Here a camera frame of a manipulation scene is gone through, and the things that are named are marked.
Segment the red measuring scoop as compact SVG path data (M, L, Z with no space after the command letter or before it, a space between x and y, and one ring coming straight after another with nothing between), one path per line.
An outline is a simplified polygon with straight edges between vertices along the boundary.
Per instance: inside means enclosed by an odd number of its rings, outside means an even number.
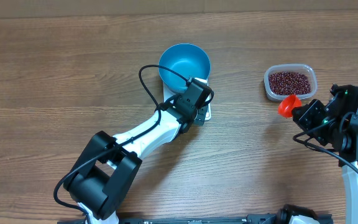
M301 106L302 102L296 95L289 95L279 104L278 114L284 118L291 118L292 110Z

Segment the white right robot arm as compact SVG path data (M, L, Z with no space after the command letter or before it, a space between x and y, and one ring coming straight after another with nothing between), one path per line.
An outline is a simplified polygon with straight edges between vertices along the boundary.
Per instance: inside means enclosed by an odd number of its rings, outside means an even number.
M338 160L346 194L346 223L358 223L358 86L333 85L327 104L312 100L291 110L302 132L293 140Z

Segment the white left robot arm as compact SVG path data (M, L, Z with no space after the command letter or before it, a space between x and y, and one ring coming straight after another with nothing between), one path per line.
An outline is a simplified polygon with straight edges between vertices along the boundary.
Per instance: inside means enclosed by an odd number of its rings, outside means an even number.
M173 96L160 104L142 124L121 134L96 133L78 160L57 184L76 202L85 223L117 223L116 210L126 197L143 159L156 148L203 125L211 113L208 103L191 104Z

